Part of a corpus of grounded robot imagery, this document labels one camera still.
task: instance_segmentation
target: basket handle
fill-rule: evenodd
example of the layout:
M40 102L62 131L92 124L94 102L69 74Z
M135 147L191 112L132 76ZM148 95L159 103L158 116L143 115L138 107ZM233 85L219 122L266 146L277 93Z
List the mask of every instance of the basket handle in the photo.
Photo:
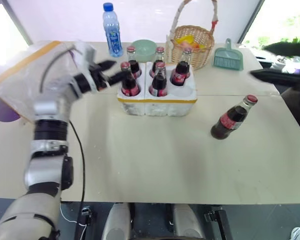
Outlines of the basket handle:
M179 6L179 8L176 11L176 14L174 16L174 20L170 29L170 35L169 39L172 41L175 37L175 31L178 24L179 16L181 14L181 11L184 9L185 5L191 2L192 0L183 0ZM212 18L212 25L210 29L210 33L213 34L218 22L218 4L217 0L211 0L213 4L213 18Z

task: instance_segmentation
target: blue bottle cap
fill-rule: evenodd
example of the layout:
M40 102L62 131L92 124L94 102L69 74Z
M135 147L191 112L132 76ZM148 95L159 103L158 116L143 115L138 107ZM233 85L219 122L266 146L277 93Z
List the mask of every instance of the blue bottle cap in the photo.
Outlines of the blue bottle cap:
M106 2L103 4L103 10L106 12L112 12L114 10L114 6L111 2Z

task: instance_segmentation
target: green dustpan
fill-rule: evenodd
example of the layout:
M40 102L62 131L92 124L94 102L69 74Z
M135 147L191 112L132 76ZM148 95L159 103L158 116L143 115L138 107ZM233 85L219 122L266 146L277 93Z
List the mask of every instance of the green dustpan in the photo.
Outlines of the green dustpan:
M241 71L244 69L244 57L239 50L231 49L231 39L227 38L225 47L219 47L215 50L213 65Z

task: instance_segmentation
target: purple object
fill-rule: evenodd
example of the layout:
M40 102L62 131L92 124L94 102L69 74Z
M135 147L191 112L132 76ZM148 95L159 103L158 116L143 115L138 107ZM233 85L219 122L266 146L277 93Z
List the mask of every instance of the purple object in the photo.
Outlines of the purple object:
M19 114L0 99L0 122L13 122L19 118Z

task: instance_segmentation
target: white wall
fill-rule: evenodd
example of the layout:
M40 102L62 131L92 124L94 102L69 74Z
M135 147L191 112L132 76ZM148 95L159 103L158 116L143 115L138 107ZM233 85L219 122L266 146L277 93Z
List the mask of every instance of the white wall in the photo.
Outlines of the white wall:
M107 0L8 0L33 42L106 41L103 3ZM150 39L165 42L181 0L109 0L120 22L121 40ZM259 0L219 0L216 42L238 41ZM192 0L178 25L211 28L210 0Z

